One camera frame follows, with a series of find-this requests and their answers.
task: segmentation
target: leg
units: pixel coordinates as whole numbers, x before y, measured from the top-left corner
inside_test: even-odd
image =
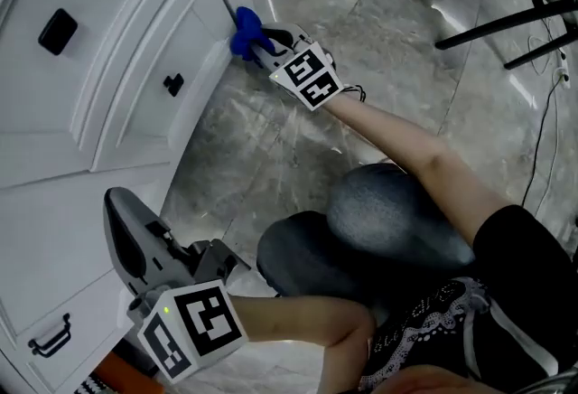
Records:
[[[363,254],[342,244],[319,212],[280,220],[259,241],[257,267],[282,296],[334,296],[368,304]]]
[[[517,14],[505,16],[504,18],[483,24],[482,26],[477,26],[465,33],[457,34],[449,39],[436,42],[435,47],[444,51],[451,47],[455,47],[456,45],[460,45],[461,43],[487,36],[488,34],[497,33],[498,31],[503,31],[514,26],[520,26],[521,24],[534,22],[555,14],[572,12],[577,9],[578,3],[575,0],[558,0],[551,2],[550,4],[540,5],[524,10],[523,12],[518,12]]]
[[[455,276],[473,261],[422,185],[394,164],[346,174],[331,194],[327,219],[344,243],[399,264]]]
[[[533,51],[530,51],[525,55],[516,58],[515,60],[509,61],[504,65],[504,68],[506,68],[506,70],[513,70],[514,68],[524,63],[532,61],[534,58],[546,55],[547,53],[555,51],[556,49],[564,47],[566,44],[569,44],[574,41],[578,41],[578,28],[570,31],[569,33],[563,34],[560,37],[557,37],[553,41],[545,43],[544,45],[540,45]]]

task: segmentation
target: black chair leg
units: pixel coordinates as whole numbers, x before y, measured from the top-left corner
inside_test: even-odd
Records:
[[[504,65],[506,70],[513,70],[514,68],[523,65],[524,63],[528,63],[535,58],[541,57],[542,55],[546,55],[549,52],[555,51],[560,47],[564,47],[565,45],[578,41],[578,29],[574,29],[569,33],[563,34],[560,37],[556,37],[553,41],[545,43],[544,45],[540,45],[537,49],[522,55],[521,57],[516,58],[515,60],[509,61]]]
[[[530,8],[523,12],[511,14],[504,18],[500,18],[499,20],[483,24],[482,26],[477,26],[465,33],[457,34],[449,39],[436,42],[435,47],[444,51],[455,47],[456,45],[460,45],[461,43],[487,36],[488,34],[497,33],[498,31],[513,28],[514,26],[520,26],[521,24],[534,22],[535,20],[554,16],[555,14],[573,12],[574,10],[578,10],[578,2],[575,0],[557,0],[550,4]]]

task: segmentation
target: orange object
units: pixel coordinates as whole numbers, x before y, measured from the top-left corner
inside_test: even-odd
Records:
[[[111,352],[94,372],[120,394],[164,394],[164,387]]]

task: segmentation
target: blue object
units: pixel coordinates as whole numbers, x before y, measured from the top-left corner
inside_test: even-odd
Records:
[[[233,35],[230,45],[234,55],[241,55],[245,61],[255,61],[259,66],[261,63],[251,50],[252,42],[256,42],[267,52],[275,54],[275,46],[265,36],[261,30],[261,25],[261,20],[253,10],[239,7],[237,9],[237,32]]]

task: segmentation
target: person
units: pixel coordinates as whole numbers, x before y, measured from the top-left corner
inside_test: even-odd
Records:
[[[578,282],[546,228],[440,137],[344,93],[324,107],[396,164],[265,232],[258,268],[282,297],[233,296],[249,339],[324,346],[321,394],[514,392],[569,369]]]

